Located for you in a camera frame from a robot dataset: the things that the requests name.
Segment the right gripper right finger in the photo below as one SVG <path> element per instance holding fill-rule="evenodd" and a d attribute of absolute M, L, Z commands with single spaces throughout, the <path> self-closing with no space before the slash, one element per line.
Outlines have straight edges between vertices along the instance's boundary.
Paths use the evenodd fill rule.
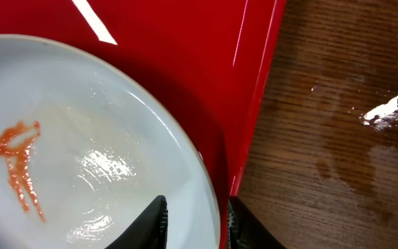
<path fill-rule="evenodd" d="M 237 196 L 230 196 L 227 206 L 227 247 L 285 249 Z"/>

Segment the light blue plate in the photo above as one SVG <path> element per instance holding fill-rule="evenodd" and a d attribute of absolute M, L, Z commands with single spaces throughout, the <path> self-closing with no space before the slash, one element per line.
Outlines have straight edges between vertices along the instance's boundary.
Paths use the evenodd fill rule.
<path fill-rule="evenodd" d="M 105 248 L 157 196 L 169 248 L 217 248 L 207 170 L 167 110 L 81 50 L 0 35 L 0 248 Z"/>

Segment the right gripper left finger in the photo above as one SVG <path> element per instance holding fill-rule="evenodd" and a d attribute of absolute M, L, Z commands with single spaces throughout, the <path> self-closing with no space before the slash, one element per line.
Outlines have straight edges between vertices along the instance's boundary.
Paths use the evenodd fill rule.
<path fill-rule="evenodd" d="M 159 195 L 106 249 L 165 249 L 167 237 L 167 200 Z"/>

